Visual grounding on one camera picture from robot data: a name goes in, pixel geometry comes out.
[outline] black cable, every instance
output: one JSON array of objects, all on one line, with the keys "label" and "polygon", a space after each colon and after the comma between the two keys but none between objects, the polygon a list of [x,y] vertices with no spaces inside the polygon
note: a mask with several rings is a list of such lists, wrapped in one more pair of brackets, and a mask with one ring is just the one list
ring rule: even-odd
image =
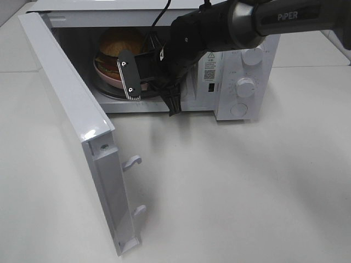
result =
[{"label": "black cable", "polygon": [[150,34],[151,34],[151,31],[154,29],[155,25],[157,24],[157,22],[159,21],[159,19],[163,16],[163,14],[167,11],[169,5],[171,4],[171,0],[168,0],[165,8],[159,13],[159,15],[156,17],[155,21],[152,23],[151,27],[150,27],[150,30],[148,32],[148,34],[146,35],[146,37],[144,38],[144,41],[143,41],[143,45],[140,49],[140,53],[143,52],[144,50],[144,47],[145,47],[145,44],[146,44],[146,41],[148,41],[149,37],[150,37]]},{"label": "black cable", "polygon": [[211,8],[211,6],[212,6],[212,4],[211,4],[210,0],[204,0],[204,4],[199,6],[199,10],[202,12],[206,9]]}]

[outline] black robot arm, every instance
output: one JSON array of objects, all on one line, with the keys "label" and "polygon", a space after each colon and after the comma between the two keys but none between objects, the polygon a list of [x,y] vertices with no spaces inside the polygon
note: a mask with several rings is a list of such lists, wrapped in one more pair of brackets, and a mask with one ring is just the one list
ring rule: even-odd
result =
[{"label": "black robot arm", "polygon": [[135,57],[124,50],[117,63],[128,98],[139,98],[140,82],[148,82],[173,115],[181,111],[180,81],[206,52],[255,48],[267,35],[327,29],[351,49],[351,0],[205,1],[172,22],[164,46]]}]

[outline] white table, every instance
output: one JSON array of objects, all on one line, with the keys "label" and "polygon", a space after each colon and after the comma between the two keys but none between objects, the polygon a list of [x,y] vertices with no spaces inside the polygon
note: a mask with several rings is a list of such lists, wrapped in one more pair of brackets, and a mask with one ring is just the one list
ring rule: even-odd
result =
[{"label": "white table", "polygon": [[110,115],[121,159],[144,160],[125,173],[130,205],[148,206],[143,245],[119,258],[16,39],[12,18],[0,27],[0,262],[350,262],[351,68],[320,33],[282,37],[256,123]]}]

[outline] microwave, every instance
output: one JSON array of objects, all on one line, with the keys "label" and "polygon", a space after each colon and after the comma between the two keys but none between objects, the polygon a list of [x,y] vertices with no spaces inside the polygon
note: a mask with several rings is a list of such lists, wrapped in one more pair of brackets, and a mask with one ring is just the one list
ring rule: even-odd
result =
[{"label": "microwave", "polygon": [[[201,4],[202,0],[174,1],[155,30],[167,37],[174,19]],[[111,87],[97,75],[93,61],[105,30],[136,27],[145,33],[163,5],[141,0],[38,0],[19,16],[62,131],[68,141],[82,146],[118,255],[140,244],[146,206],[129,208],[123,172],[141,157],[120,160],[112,137],[115,127],[106,114],[168,108],[158,97],[111,97],[104,92]],[[218,121],[257,119],[278,42],[279,35],[273,35],[254,49],[206,53],[181,84],[182,110],[211,111]]]}]

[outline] open microwave door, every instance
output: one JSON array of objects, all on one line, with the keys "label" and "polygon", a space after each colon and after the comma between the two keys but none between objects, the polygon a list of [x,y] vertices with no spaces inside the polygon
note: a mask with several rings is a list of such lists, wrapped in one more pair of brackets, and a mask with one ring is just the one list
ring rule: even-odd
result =
[{"label": "open microwave door", "polygon": [[41,15],[19,16],[21,25],[38,63],[60,126],[69,140],[79,141],[111,232],[116,251],[121,255],[139,244],[134,227],[145,206],[131,213],[123,181],[123,171],[141,162],[135,156],[122,164],[112,131],[115,127],[52,35]]}]

